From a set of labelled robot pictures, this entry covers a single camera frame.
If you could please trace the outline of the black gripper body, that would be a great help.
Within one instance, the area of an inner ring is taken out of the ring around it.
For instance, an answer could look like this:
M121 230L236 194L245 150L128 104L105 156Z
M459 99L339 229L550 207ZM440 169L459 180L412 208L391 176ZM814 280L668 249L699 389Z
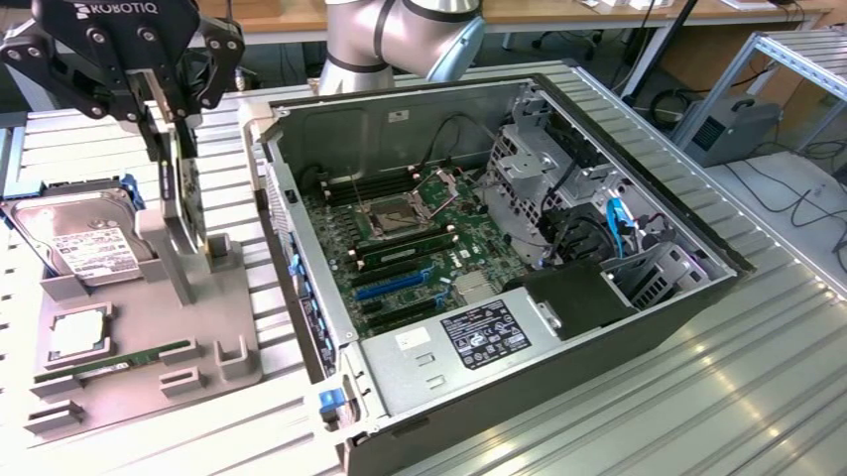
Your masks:
M195 1L35 1L31 35L53 39L60 60L99 79L85 33L107 32L123 68L149 83L167 121L185 113L188 78L183 58L199 29Z

